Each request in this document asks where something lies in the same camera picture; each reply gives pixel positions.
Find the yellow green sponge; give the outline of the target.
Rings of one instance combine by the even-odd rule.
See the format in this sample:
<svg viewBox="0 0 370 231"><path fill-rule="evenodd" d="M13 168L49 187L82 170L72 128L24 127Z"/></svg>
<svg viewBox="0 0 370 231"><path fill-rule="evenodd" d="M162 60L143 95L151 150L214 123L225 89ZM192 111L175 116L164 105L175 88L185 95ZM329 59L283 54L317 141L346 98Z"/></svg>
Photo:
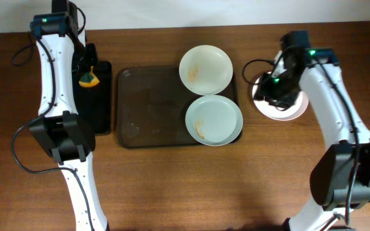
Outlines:
<svg viewBox="0 0 370 231"><path fill-rule="evenodd" d="M99 83L100 81L98 77L94 74L94 66L91 66L90 71L83 74L78 81L79 86L83 88L92 88L97 86Z"/></svg>

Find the pinkish white plate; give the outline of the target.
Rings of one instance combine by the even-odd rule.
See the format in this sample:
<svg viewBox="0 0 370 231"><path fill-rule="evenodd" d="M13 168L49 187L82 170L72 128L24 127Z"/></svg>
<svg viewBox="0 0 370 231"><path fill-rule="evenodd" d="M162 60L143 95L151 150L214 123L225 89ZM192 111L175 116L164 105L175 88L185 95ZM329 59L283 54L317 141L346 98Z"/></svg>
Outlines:
<svg viewBox="0 0 370 231"><path fill-rule="evenodd" d="M256 78L255 85L252 87L251 90L251 95L253 99L253 104L264 116L277 121L290 121L298 118L306 111L309 99L304 92L300 92L295 103L286 110L269 105L269 103L264 100L259 101L254 99L254 95L259 87L257 83L260 81L261 76L262 74L260 74Z"/></svg>

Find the light blue plate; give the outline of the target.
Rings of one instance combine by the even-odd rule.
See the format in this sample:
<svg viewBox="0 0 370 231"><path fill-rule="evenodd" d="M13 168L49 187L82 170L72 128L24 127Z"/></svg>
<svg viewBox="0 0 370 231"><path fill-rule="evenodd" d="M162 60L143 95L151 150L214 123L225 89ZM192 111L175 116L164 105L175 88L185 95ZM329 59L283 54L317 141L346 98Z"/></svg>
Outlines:
<svg viewBox="0 0 370 231"><path fill-rule="evenodd" d="M243 116L231 99L202 96L187 109L185 124L188 133L207 146L223 146L233 142L242 132Z"/></svg>

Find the cream white plate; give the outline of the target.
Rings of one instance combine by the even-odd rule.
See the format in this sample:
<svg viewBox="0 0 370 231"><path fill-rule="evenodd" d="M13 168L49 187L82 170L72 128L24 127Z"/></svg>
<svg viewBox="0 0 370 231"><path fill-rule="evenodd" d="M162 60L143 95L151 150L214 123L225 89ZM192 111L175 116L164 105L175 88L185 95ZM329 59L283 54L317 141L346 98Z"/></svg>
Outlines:
<svg viewBox="0 0 370 231"><path fill-rule="evenodd" d="M233 73L229 56L211 45L191 48L179 63L181 82L188 90L201 96L222 92L230 84Z"/></svg>

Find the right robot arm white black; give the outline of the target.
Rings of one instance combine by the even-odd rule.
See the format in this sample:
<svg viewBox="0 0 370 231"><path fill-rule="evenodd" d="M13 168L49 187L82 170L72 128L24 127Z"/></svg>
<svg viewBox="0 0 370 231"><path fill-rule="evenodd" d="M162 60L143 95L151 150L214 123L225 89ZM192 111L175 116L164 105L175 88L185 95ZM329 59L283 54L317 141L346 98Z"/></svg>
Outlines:
<svg viewBox="0 0 370 231"><path fill-rule="evenodd" d="M329 230L350 222L370 203L370 130L358 115L331 49L291 45L275 57L271 72L253 86L258 110L278 121L299 117L311 106L325 154L310 175L310 199L283 223L284 230Z"/></svg>

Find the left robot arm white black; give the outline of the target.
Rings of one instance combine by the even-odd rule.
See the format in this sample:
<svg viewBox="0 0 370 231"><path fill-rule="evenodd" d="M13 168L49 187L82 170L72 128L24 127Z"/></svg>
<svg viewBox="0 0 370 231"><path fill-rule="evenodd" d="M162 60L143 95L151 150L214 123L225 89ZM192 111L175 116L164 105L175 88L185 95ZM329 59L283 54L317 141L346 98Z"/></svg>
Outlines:
<svg viewBox="0 0 370 231"><path fill-rule="evenodd" d="M108 230L93 174L94 132L78 114L72 67L83 58L78 21L67 12L34 16L30 23L40 55L42 96L30 132L66 179L77 230Z"/></svg>

